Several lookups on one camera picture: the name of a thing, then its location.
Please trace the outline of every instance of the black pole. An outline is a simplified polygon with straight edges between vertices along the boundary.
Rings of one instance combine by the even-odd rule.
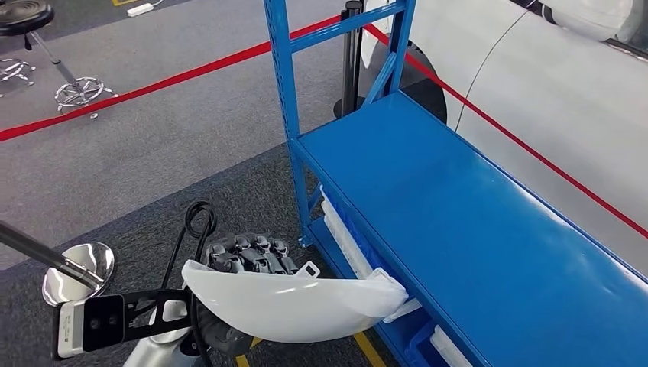
[[[351,0],[346,2],[342,11],[342,20],[354,17],[362,12],[362,2]],[[335,117],[340,118],[358,109],[358,84],[360,80],[360,47],[362,29],[357,28],[345,33],[343,65],[342,65],[342,98],[333,107]]]
[[[102,282],[102,279],[98,278],[83,266],[78,265],[74,261],[1,220],[0,242],[50,268],[57,269],[90,289],[97,288]]]

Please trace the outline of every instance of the stool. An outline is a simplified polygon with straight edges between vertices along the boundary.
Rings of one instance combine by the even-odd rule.
[[[76,78],[63,61],[47,49],[43,38],[36,33],[36,30],[49,24],[53,19],[54,10],[43,0],[15,0],[0,5],[0,37],[24,35],[25,47],[30,50],[29,34],[43,48],[52,64],[67,82],[54,93],[60,113],[63,113],[64,107],[87,106],[104,92],[117,96],[96,78],[89,76]],[[96,117],[96,113],[90,115],[91,119],[96,119]]]
[[[24,74],[23,69],[27,68],[28,71],[36,70],[36,67],[30,66],[28,63],[19,59],[2,59],[0,60],[0,82],[16,77],[27,82],[27,86],[33,86],[34,82],[29,80]]]

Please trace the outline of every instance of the stool base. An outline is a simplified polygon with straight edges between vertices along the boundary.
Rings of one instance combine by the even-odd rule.
[[[68,277],[55,268],[49,268],[43,279],[43,298],[50,306],[72,300],[84,300],[102,294],[115,274],[115,254],[101,242],[76,245],[63,252],[63,256],[83,266],[101,281],[93,289]]]
[[[63,113],[64,107],[87,106],[91,101],[97,99],[102,93],[109,93],[116,97],[117,94],[112,89],[106,88],[101,80],[84,76],[77,78],[75,83],[65,83],[54,93],[54,99],[58,103],[58,112]],[[91,119],[96,119],[97,113],[90,115]]]
[[[15,77],[24,80],[27,86],[33,86],[34,82],[23,74],[23,71],[25,70],[32,72],[36,70],[36,67],[33,67],[29,65],[29,63],[19,59],[2,59],[0,60],[0,82]]]

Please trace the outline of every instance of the white car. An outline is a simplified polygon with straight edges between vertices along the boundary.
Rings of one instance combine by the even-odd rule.
[[[543,4],[418,0],[410,40],[441,80],[578,183],[445,93],[447,126],[648,275],[648,2]],[[377,40],[362,42],[367,66]]]

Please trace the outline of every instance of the shelf board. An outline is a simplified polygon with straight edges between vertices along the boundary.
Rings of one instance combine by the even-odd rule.
[[[473,365],[648,360],[646,279],[403,93],[290,144]]]

